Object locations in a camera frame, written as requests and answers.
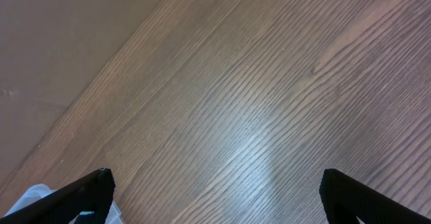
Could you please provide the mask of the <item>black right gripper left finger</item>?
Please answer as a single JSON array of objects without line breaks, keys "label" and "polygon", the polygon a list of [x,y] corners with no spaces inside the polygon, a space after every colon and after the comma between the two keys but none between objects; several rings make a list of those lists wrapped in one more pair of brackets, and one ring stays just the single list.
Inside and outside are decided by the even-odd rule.
[{"label": "black right gripper left finger", "polygon": [[104,224],[115,189],[110,169],[102,168],[1,218],[2,224]]}]

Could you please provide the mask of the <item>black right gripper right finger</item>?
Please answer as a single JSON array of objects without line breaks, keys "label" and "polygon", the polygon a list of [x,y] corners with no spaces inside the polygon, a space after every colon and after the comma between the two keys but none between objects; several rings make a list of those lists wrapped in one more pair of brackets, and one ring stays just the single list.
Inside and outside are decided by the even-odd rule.
[{"label": "black right gripper right finger", "polygon": [[336,169],[325,169],[319,187],[330,224],[421,223],[424,217]]}]

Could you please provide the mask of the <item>clear plastic storage bin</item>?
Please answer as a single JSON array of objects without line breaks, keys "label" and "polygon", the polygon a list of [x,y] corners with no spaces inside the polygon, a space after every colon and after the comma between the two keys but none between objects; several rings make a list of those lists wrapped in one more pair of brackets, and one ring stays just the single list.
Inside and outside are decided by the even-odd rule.
[{"label": "clear plastic storage bin", "polygon": [[[23,195],[18,199],[18,201],[6,212],[5,217],[15,213],[24,207],[29,206],[30,204],[33,204],[34,202],[56,192],[55,189],[50,189],[45,184],[36,184],[34,186],[31,186]],[[115,201],[112,202],[108,216],[105,220],[106,224],[123,224],[124,221],[121,217],[121,211],[118,208]]]}]

